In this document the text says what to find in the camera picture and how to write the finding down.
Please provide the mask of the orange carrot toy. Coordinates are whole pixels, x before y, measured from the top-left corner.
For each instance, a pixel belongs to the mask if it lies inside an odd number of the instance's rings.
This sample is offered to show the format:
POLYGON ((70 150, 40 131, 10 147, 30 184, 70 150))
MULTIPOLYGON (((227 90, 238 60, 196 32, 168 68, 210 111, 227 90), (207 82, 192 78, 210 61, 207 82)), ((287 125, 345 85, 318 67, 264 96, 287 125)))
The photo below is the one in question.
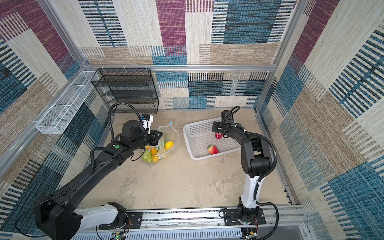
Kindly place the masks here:
POLYGON ((158 154, 158 150, 156 148, 151 148, 151 155, 156 156, 158 154))

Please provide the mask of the white plastic basket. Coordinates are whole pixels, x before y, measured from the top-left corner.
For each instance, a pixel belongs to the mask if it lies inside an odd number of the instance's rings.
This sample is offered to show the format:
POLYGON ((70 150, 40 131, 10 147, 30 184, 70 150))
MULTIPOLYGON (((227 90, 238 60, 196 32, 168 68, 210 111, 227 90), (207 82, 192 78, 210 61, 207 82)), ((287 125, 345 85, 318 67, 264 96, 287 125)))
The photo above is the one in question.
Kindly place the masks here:
POLYGON ((221 118, 214 118, 190 123, 183 127, 187 150, 193 160, 206 160, 234 153, 241 149, 240 144, 232 138, 216 139, 215 133, 212 132, 212 127, 214 122, 219 121, 221 121, 221 118), (216 146, 219 153, 211 155, 208 150, 208 145, 216 146))

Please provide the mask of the clear zip top bag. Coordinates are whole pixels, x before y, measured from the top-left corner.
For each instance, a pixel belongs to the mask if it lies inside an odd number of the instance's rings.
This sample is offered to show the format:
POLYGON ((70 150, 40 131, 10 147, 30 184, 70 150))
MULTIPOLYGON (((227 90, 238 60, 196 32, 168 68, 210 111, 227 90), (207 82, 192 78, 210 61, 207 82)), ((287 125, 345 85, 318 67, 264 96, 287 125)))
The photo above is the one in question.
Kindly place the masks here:
MULTIPOLYGON (((158 127, 158 131, 163 132, 163 136, 160 138, 159 144, 156 146, 146 146, 145 151, 151 151, 151 148, 156 148, 158 150, 158 154, 156 156, 159 157, 159 161, 160 161, 160 160, 163 160, 163 159, 169 157, 171 155, 171 152, 176 149, 176 147, 179 145, 179 142, 180 142, 180 135, 176 131, 172 121, 170 121, 170 123, 166 126, 158 127), (168 141, 174 142, 174 145, 169 150, 166 150, 165 149, 165 143, 168 141)), ((151 162, 151 163, 146 163, 146 164, 154 165, 156 163, 151 162)))

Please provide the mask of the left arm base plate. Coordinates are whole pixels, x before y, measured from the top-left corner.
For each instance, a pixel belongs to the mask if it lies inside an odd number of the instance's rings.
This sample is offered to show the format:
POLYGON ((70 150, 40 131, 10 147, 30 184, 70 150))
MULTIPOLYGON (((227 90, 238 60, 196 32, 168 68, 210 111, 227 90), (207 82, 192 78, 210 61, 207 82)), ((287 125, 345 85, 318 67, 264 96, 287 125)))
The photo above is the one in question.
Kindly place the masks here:
POLYGON ((139 229, 142 223, 142 212, 126 212, 118 214, 116 219, 110 224, 99 225, 99 230, 128 230, 139 229))

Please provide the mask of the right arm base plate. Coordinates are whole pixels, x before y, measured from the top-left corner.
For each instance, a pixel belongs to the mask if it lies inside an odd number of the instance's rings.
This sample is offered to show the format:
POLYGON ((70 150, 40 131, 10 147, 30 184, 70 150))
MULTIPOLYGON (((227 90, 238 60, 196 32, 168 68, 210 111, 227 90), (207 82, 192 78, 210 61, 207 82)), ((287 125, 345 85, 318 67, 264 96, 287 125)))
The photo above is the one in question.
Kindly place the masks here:
POLYGON ((228 209, 219 210, 219 217, 224 219, 225 226, 265 225, 266 219, 263 209, 228 209))

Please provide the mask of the green apple toy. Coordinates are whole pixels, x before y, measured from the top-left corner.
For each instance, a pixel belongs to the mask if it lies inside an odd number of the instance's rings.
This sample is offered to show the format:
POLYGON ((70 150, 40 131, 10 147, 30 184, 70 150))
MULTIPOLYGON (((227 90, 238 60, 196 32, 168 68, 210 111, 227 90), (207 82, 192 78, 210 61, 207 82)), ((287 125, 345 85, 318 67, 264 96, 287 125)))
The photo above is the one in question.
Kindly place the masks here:
POLYGON ((151 151, 145 151, 141 159, 146 163, 151 163, 153 161, 151 151))

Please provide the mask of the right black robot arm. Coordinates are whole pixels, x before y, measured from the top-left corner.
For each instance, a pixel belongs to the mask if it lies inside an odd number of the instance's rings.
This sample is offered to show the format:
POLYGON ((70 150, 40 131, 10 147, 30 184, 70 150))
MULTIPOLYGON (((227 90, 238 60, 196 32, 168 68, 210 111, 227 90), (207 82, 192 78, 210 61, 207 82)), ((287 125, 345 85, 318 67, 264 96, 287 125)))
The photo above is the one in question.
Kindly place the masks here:
POLYGON ((272 173, 277 165, 278 157, 275 146, 265 136, 247 131, 236 123, 234 114, 239 106, 221 112, 221 120, 213 123, 212 132, 222 134, 225 138, 235 140, 241 146, 241 165, 246 174, 243 194, 237 206, 239 223, 254 223, 261 214, 260 191, 264 178, 272 173))

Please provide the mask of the red strawberry toy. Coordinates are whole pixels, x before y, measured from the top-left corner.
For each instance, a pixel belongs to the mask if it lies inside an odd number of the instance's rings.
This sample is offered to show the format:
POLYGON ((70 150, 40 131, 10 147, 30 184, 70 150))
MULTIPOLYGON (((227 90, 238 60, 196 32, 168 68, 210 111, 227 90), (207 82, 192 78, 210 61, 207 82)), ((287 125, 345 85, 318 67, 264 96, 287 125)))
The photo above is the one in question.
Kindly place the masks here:
POLYGON ((223 137, 223 134, 221 134, 221 133, 215 133, 215 138, 216 138, 217 140, 221 139, 222 137, 223 137))

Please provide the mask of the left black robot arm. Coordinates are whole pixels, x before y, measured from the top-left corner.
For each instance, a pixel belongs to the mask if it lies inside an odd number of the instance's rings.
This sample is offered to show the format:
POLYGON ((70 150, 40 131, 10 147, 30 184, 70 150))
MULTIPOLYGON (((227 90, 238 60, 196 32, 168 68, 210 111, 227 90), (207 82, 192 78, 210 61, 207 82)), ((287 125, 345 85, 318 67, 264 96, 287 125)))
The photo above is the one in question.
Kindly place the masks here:
POLYGON ((86 217, 75 212, 79 203, 109 173, 121 166, 127 158, 132 158, 136 150, 144 150, 159 142, 162 132, 151 130, 145 116, 131 104, 124 103, 133 110, 138 120, 129 120, 123 125, 123 131, 115 135, 111 131, 111 142, 105 147, 95 147, 90 151, 91 163, 66 185, 50 196, 41 195, 34 205, 24 211, 14 223, 15 229, 21 233, 18 224, 22 217, 30 211, 34 212, 37 228, 43 237, 52 240, 69 240, 84 224, 86 217))

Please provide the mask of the small yellow fruit toy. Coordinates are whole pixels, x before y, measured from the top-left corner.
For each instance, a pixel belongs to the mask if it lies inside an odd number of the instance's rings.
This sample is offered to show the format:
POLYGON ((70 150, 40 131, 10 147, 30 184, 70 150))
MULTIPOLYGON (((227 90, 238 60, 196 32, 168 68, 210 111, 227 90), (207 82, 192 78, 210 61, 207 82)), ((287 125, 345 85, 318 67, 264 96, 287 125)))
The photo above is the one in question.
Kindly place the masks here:
POLYGON ((159 161, 159 157, 158 156, 152 156, 152 162, 153 163, 157 163, 159 161))

